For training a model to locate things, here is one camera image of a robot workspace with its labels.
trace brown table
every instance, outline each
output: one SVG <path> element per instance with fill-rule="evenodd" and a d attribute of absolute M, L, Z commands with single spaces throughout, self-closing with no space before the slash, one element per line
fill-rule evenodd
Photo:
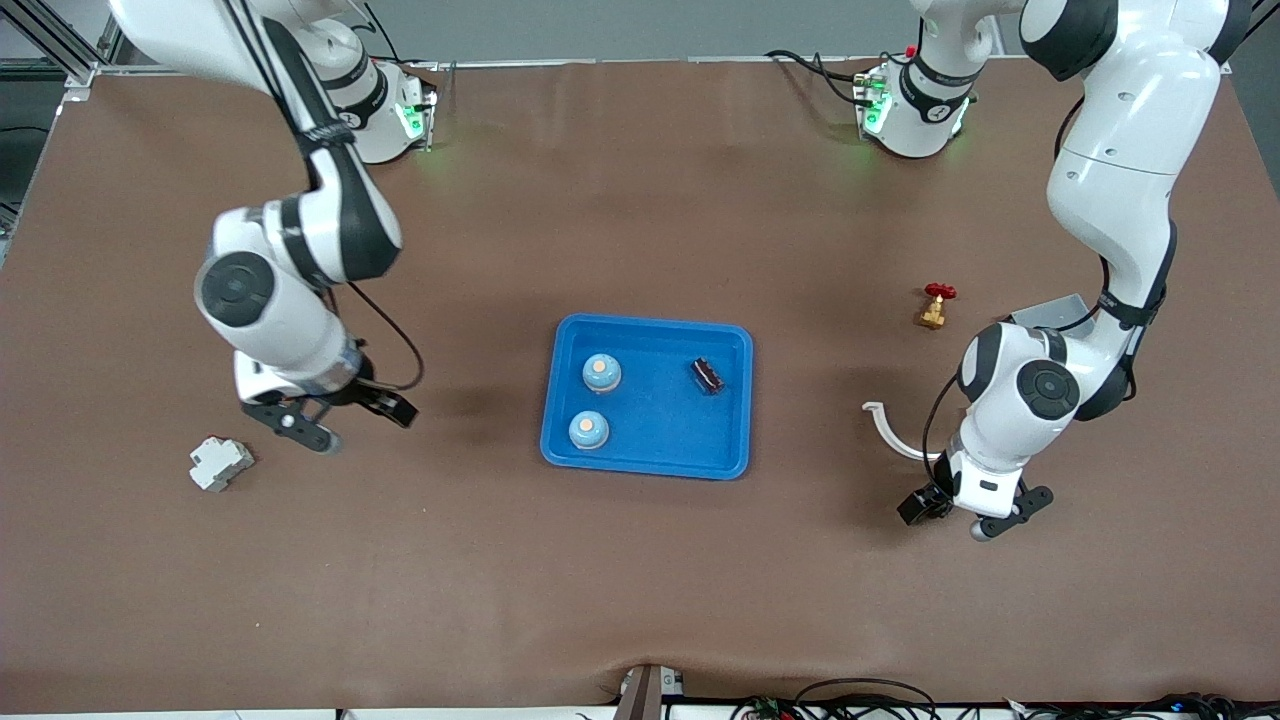
<path fill-rule="evenodd" d="M 1057 502 L 997 542 L 893 511 L 923 475 L 861 402 L 914 437 L 972 333 L 1098 284 L 1043 199 L 1078 86 L 1014 60 L 980 85 L 955 146 L 906 161 L 778 67 L 457 73 L 436 150 L 375 169 L 406 250 L 366 288 L 424 346 L 422 415 L 335 413 L 347 450 L 321 457 L 241 415 L 192 302 L 214 217 L 303 186 L 275 109 L 100 78 L 0 273 L 0 711 L 588 703 L 639 662 L 699 694 L 1280 694 L 1280 205 L 1229 83 L 1174 199 L 1139 400 L 1037 457 Z M 932 281 L 960 290 L 941 332 L 911 324 Z M 575 311 L 746 327 L 746 475 L 547 465 Z M 260 457 L 221 495 L 186 475 L 211 433 Z"/>

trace red valve handle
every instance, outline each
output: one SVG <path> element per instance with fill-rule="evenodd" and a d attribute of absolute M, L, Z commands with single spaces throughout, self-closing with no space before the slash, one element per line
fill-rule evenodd
<path fill-rule="evenodd" d="M 924 286 L 924 292 L 927 292 L 929 297 L 941 297 L 943 300 L 955 300 L 956 297 L 956 288 L 942 283 L 929 283 Z"/>

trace brass valve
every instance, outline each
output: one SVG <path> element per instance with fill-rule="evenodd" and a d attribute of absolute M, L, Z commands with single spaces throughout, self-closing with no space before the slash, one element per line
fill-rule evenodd
<path fill-rule="evenodd" d="M 924 286 L 924 292 L 928 293 L 932 300 L 924 313 L 920 314 L 920 324 L 931 331 L 940 329 L 947 322 L 946 315 L 942 314 L 942 301 L 954 300 L 956 296 L 956 288 L 942 283 L 929 283 Z"/>

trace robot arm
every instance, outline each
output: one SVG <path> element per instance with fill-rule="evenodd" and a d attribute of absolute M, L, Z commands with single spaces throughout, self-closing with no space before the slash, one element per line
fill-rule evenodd
<path fill-rule="evenodd" d="M 1231 5 L 1247 15 L 1247 0 Z M 1208 117 L 1220 64 L 1240 41 L 1228 14 L 1212 0 L 1137 0 L 1123 14 L 1117 0 L 1027 3 L 1030 56 L 1059 79 L 1084 76 L 1084 105 L 1050 177 L 1050 209 L 1102 258 L 1108 279 L 1101 313 L 1078 336 L 998 323 L 970 342 L 957 380 L 972 405 L 931 483 L 899 507 L 908 523 L 955 505 L 979 515 L 974 538 L 991 539 L 1025 521 L 1052 500 L 1047 488 L 1023 495 L 1027 462 L 1073 419 L 1125 400 L 1176 247 L 1169 197 Z"/>
<path fill-rule="evenodd" d="M 920 13 L 915 55 L 888 58 L 858 92 L 863 133 L 905 158 L 933 155 L 960 131 L 969 91 L 995 49 L 984 22 L 1018 12 L 1024 0 L 911 0 Z"/>
<path fill-rule="evenodd" d="M 252 0 L 257 12 L 293 35 L 338 117 L 356 136 L 365 163 L 385 163 L 411 145 L 431 146 L 435 87 L 399 67 L 374 61 L 349 27 L 332 19 L 352 0 Z"/>
<path fill-rule="evenodd" d="M 385 274 L 399 224 L 293 35 L 246 0 L 111 0 L 111 10 L 157 61 L 275 99 L 306 164 L 308 191 L 219 215 L 196 278 L 201 314 L 236 347 L 244 411 L 316 451 L 338 447 L 319 424 L 335 405 L 407 427 L 417 411 L 374 380 L 360 343 L 320 300 L 335 284 Z M 307 415 L 307 401 L 320 413 Z"/>

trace blue plastic tray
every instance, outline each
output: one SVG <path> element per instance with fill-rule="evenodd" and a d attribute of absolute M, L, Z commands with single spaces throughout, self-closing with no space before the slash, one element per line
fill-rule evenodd
<path fill-rule="evenodd" d="M 608 352 L 622 383 L 596 395 L 582 364 Z M 751 441 L 751 336 L 736 325 L 570 315 L 556 332 L 543 414 L 543 457 L 553 465 L 732 480 L 746 470 Z M 690 364 L 705 357 L 724 380 L 707 395 Z M 579 450 L 568 424 L 582 410 L 609 421 L 609 439 Z"/>

